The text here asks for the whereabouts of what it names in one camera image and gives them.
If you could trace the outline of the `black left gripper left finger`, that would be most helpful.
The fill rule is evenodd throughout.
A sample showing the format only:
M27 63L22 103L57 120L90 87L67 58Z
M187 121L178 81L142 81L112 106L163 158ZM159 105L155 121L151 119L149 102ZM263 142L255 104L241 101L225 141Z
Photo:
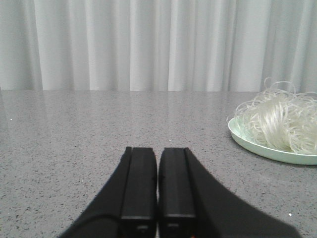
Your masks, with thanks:
M62 238L154 238L157 163L152 148L127 147L94 200Z

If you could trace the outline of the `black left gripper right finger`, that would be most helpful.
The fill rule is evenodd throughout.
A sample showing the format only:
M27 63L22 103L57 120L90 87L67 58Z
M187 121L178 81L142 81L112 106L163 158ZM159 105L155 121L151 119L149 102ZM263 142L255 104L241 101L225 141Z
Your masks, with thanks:
M226 189L189 148L164 149L158 180L162 238L300 237Z

